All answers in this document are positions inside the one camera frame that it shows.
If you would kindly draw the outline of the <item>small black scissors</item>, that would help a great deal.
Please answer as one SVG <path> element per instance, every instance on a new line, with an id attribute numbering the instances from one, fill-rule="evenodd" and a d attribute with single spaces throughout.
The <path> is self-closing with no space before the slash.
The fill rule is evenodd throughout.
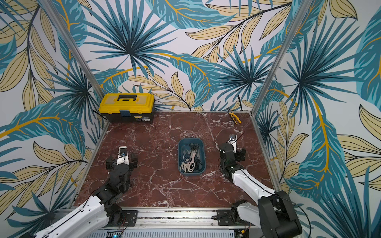
<path id="1" fill-rule="evenodd" d="M 190 149 L 191 153 L 190 154 L 196 154 L 199 148 L 199 144 L 196 143 L 190 143 Z"/>

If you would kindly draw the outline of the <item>cream handled kitchen scissors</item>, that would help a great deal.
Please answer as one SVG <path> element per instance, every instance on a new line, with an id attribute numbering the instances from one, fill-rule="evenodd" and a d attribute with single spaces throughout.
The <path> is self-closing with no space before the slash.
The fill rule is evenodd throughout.
<path id="1" fill-rule="evenodd" d="M 187 163 L 182 162 L 180 168 L 183 172 L 187 173 Z"/>

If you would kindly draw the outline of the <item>teal plastic storage box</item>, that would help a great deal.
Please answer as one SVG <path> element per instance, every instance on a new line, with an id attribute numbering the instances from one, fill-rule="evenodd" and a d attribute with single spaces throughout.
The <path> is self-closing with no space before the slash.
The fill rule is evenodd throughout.
<path id="1" fill-rule="evenodd" d="M 180 168 L 180 166 L 181 166 L 180 159 L 181 159 L 181 156 L 182 156 L 182 151 L 184 149 L 191 150 L 190 149 L 190 143 L 199 144 L 198 150 L 200 152 L 200 159 L 201 159 L 201 162 L 204 165 L 204 169 L 201 172 L 194 172 L 193 171 L 192 173 L 185 173 Z M 205 169 L 206 169 L 206 161 L 205 161 L 204 143 L 203 143 L 203 141 L 201 139 L 199 139 L 199 138 L 184 138 L 184 139 L 182 139 L 179 142 L 179 147 L 178 147 L 178 169 L 179 169 L 179 172 L 182 175 L 185 175 L 185 176 L 200 176 L 205 171 Z"/>

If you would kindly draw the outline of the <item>black handled scissors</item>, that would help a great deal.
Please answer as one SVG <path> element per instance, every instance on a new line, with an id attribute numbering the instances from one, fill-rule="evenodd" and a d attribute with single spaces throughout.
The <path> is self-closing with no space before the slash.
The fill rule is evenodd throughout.
<path id="1" fill-rule="evenodd" d="M 201 172 L 204 169 L 204 165 L 203 165 L 203 163 L 201 162 L 201 159 L 200 159 L 200 152 L 199 152 L 199 150 L 196 151 L 196 154 L 195 154 L 195 157 L 194 157 L 194 163 L 195 163 L 194 172 Z"/>

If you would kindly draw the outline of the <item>pink handled kitchen scissors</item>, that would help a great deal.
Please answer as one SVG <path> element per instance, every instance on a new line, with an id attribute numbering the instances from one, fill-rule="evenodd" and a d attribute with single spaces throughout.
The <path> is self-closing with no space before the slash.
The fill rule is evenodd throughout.
<path id="1" fill-rule="evenodd" d="M 195 157 L 197 155 L 198 149 L 195 149 L 190 154 L 190 161 L 187 163 L 187 172 L 192 173 L 195 169 Z"/>

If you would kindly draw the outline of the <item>blue handled scissors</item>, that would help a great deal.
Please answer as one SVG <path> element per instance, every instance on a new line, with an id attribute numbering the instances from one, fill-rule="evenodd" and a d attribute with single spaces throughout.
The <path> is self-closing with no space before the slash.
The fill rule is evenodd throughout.
<path id="1" fill-rule="evenodd" d="M 182 156 L 181 156 L 181 159 L 180 159 L 180 162 L 184 162 L 184 163 L 187 163 L 191 158 L 191 150 L 188 150 L 188 149 L 184 149 L 182 151 Z"/>

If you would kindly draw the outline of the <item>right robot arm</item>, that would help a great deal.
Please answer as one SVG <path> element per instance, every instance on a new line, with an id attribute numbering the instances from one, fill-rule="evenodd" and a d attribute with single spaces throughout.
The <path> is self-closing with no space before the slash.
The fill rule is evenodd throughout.
<path id="1" fill-rule="evenodd" d="M 289 195 L 275 191 L 255 179 L 239 164 L 246 156 L 245 149 L 237 150 L 236 143 L 219 145 L 220 171 L 235 186 L 256 202 L 239 202 L 233 207 L 238 219 L 261 228 L 266 238 L 294 238 L 303 232 L 300 220 Z"/>

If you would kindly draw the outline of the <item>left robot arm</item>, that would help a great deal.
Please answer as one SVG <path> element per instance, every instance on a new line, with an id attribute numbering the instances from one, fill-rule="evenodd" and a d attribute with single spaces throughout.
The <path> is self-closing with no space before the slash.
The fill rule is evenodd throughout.
<path id="1" fill-rule="evenodd" d="M 75 210 L 34 235 L 23 238 L 85 238 L 108 224 L 123 221 L 122 209 L 117 201 L 131 187 L 132 171 L 138 166 L 138 157 L 122 149 L 117 159 L 108 159 L 109 177 L 89 198 Z"/>

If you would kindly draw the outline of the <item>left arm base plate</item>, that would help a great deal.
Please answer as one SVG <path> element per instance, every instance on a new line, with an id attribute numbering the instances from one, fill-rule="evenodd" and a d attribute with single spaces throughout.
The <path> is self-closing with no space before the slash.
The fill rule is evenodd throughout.
<path id="1" fill-rule="evenodd" d="M 105 228 L 108 227 L 134 227 L 137 222 L 138 210 L 122 210 L 116 216 L 112 216 Z"/>

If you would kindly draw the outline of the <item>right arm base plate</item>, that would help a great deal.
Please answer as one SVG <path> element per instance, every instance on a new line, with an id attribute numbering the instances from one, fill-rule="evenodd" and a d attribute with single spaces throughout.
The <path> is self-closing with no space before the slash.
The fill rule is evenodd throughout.
<path id="1" fill-rule="evenodd" d="M 212 216 L 213 220 L 218 222 L 219 226 L 249 226 L 252 223 L 244 221 L 238 216 L 238 212 L 231 209 L 219 209 L 216 215 Z"/>

